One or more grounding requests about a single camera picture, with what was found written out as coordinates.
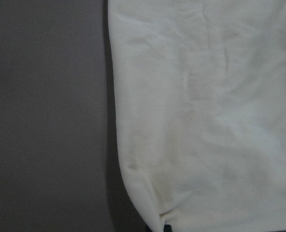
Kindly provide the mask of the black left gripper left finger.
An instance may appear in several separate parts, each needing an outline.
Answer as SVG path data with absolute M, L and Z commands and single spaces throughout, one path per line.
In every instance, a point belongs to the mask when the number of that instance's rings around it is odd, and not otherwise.
M 145 232 L 152 232 L 152 230 L 146 225 L 145 226 Z

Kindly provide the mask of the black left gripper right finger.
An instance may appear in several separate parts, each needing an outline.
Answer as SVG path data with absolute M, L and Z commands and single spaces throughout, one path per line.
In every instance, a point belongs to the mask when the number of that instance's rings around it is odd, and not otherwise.
M 172 232 L 172 226 L 170 224 L 165 224 L 163 232 Z

